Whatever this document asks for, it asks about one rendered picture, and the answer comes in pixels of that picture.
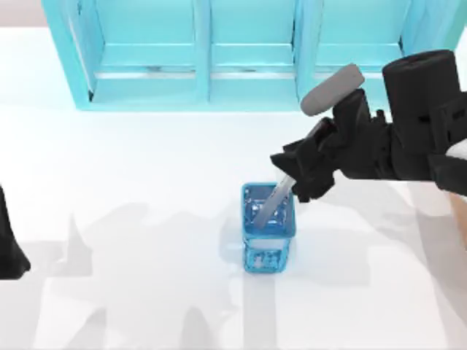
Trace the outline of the grey rod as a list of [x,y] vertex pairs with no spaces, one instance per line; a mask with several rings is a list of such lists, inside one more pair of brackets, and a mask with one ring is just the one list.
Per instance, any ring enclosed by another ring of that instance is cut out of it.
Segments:
[[277,208],[290,197],[290,192],[293,185],[296,183],[295,179],[291,176],[285,175],[275,188],[272,190],[270,196],[264,202],[262,208],[255,216],[253,225],[257,229],[262,229]]

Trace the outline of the pale grey rounded box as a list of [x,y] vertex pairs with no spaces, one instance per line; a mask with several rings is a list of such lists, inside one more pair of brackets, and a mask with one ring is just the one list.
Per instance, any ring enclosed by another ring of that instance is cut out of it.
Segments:
[[354,63],[348,64],[310,90],[301,100],[301,111],[308,117],[321,114],[364,82],[365,78],[358,66]]

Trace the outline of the blue glass square cup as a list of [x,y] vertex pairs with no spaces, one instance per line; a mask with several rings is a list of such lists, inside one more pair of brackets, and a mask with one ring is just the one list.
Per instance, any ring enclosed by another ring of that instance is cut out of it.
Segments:
[[242,186],[242,257],[244,269],[249,273],[282,272],[296,235],[296,213],[291,194],[278,205],[263,228],[257,229],[253,224],[275,186],[274,182],[248,182]]

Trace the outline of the light blue rack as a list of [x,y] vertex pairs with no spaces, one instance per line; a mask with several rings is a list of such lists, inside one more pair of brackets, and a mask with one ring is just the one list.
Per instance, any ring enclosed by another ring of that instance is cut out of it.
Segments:
[[454,50],[467,0],[41,0],[78,109],[289,112],[348,63]]

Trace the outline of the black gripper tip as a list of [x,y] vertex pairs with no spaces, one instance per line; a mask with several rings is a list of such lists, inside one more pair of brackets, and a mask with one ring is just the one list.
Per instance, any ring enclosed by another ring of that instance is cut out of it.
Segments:
[[31,270],[31,263],[12,231],[4,191],[0,185],[0,280],[17,280]]

